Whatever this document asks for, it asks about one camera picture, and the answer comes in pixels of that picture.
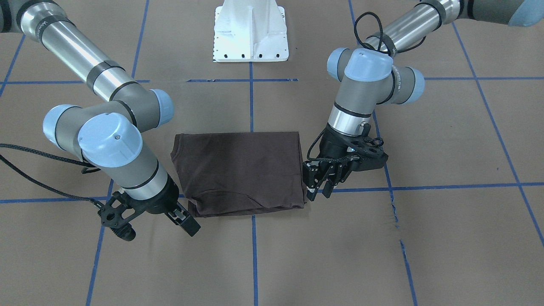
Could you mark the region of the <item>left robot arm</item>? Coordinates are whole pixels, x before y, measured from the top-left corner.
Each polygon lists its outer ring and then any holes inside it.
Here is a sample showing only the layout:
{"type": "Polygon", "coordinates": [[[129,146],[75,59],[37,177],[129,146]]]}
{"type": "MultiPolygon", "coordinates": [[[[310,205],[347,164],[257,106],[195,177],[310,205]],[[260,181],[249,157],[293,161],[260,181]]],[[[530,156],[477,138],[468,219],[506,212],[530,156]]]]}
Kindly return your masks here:
{"type": "Polygon", "coordinates": [[[393,64],[397,54],[413,50],[433,31],[457,19],[529,27],[543,19],[542,0],[422,0],[410,11],[362,40],[354,29],[357,48],[338,48],[327,62],[329,75],[340,82],[328,123],[315,143],[317,157],[303,163],[308,200],[319,190],[329,198],[353,172],[381,169],[388,161],[383,140],[369,136],[376,106],[417,101],[424,76],[393,64]]]}

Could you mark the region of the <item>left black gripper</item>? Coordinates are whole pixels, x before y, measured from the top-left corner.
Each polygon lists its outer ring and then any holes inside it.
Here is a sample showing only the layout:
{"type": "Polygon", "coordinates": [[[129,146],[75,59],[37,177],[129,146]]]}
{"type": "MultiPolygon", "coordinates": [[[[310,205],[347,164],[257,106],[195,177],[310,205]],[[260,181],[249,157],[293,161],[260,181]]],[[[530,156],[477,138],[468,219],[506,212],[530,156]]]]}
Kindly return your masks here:
{"type": "Polygon", "coordinates": [[[359,136],[347,136],[334,130],[329,124],[319,143],[319,159],[332,161],[305,161],[303,163],[303,183],[306,185],[306,196],[313,201],[319,188],[325,198],[330,198],[335,186],[345,182],[351,172],[380,169],[388,161],[383,151],[383,139],[368,136],[370,124],[362,126],[359,136]]]}

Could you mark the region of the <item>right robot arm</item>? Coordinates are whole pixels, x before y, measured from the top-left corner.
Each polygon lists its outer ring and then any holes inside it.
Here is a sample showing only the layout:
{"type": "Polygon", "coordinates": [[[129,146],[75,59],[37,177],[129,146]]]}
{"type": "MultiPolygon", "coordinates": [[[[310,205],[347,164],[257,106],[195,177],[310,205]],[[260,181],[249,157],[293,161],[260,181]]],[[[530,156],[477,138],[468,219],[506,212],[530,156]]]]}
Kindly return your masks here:
{"type": "Polygon", "coordinates": [[[131,241],[136,236],[131,220],[145,212],[165,214],[194,236],[200,225],[179,203],[177,184],[142,138],[143,132],[173,118],[169,95],[144,89],[52,0],[2,0],[1,32],[40,43],[104,100],[92,107],[53,107],[42,124],[50,142],[76,156],[75,164],[102,170],[120,186],[106,203],[88,199],[102,225],[131,241]]]}

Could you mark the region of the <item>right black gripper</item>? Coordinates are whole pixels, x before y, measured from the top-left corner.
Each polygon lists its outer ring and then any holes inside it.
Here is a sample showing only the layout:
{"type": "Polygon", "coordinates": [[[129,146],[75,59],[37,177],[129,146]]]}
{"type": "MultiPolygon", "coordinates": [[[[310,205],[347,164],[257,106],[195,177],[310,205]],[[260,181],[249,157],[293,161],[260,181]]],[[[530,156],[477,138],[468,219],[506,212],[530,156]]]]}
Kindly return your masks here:
{"type": "Polygon", "coordinates": [[[193,237],[201,226],[196,219],[178,202],[179,188],[171,177],[157,195],[146,200],[136,200],[128,192],[116,191],[111,198],[98,210],[101,223],[111,228],[114,234],[124,241],[132,241],[136,232],[130,224],[131,220],[147,212],[165,214],[173,224],[182,228],[193,237]]]}

